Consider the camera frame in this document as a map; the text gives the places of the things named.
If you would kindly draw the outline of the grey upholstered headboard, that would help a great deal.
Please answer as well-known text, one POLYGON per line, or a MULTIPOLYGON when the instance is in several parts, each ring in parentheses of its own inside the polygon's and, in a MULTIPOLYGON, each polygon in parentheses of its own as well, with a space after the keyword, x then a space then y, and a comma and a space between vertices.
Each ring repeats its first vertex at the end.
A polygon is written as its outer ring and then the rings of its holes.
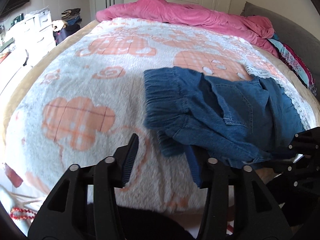
POLYGON ((264 16, 268 18, 281 42, 289 45, 302 59, 315 78, 319 88, 319 40, 295 22, 252 3, 246 2, 242 16, 264 16))

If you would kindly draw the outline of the blue denim pants lace trim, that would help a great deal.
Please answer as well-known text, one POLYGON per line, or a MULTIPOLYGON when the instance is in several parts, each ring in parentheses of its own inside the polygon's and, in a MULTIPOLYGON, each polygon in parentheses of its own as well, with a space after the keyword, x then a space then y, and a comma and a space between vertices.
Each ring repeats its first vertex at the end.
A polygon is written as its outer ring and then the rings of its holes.
POLYGON ((199 146, 241 168, 286 153, 304 131, 291 99, 272 78, 228 81, 180 67, 144 72, 146 128, 166 157, 199 146))

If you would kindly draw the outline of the beige bed sheet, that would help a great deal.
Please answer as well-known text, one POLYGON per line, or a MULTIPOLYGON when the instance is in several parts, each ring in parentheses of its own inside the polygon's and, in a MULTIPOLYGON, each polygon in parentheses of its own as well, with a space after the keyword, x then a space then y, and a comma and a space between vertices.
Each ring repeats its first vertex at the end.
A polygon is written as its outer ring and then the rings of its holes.
POLYGON ((113 40, 110 22, 93 21, 48 53, 18 85, 5 109, 1 127, 3 144, 32 156, 37 148, 57 151, 68 146, 86 151, 103 146, 120 112, 117 92, 133 85, 134 119, 143 115, 143 71, 163 62, 164 49, 151 40, 158 30, 171 27, 147 20, 134 20, 139 54, 132 67, 121 65, 124 77, 107 80, 102 74, 114 62, 106 56, 113 40))

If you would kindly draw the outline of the white dresser with clutter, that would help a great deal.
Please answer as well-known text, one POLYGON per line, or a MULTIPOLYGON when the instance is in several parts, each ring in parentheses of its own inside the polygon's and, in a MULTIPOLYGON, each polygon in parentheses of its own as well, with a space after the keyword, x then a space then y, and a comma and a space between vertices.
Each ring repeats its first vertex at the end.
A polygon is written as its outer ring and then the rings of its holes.
POLYGON ((5 39, 10 38, 15 40, 16 48, 27 52, 27 65, 36 66, 56 46, 49 8, 26 14, 6 33, 5 39))

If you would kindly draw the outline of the white orange fleece blanket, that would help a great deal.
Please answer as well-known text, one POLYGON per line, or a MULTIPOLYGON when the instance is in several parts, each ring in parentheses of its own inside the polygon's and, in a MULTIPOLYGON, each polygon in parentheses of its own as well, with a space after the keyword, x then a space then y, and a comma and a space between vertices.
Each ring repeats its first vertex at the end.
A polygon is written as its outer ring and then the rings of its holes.
POLYGON ((117 203, 159 212, 193 212, 206 191, 183 155, 160 154, 143 126, 147 69, 185 67, 227 80, 252 74, 285 89, 305 128, 319 125, 319 101, 285 64, 243 38, 134 18, 92 22, 45 56, 24 78, 5 109, 1 158, 24 182, 48 195, 72 164, 90 166, 125 145, 139 150, 117 203))

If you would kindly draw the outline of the pink quilt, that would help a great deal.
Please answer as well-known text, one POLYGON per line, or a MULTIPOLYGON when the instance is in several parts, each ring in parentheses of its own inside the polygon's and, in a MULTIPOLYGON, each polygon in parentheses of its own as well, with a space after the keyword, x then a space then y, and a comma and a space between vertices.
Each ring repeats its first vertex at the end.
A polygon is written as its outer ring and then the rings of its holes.
POLYGON ((207 9, 196 4, 178 4, 166 0, 138 0, 116 4, 96 13, 98 22, 114 18, 140 18, 162 23, 184 24, 243 38, 278 58, 268 40, 274 35, 271 21, 264 16, 239 16, 207 9))

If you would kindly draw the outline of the pile of dark clothes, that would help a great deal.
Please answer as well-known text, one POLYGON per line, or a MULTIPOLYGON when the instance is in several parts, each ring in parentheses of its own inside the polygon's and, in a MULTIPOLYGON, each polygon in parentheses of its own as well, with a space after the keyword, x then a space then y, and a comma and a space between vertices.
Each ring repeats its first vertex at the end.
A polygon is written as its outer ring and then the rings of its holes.
POLYGON ((81 29, 80 8, 68 9, 61 13, 59 20, 52 22, 53 37, 56 45, 81 29))

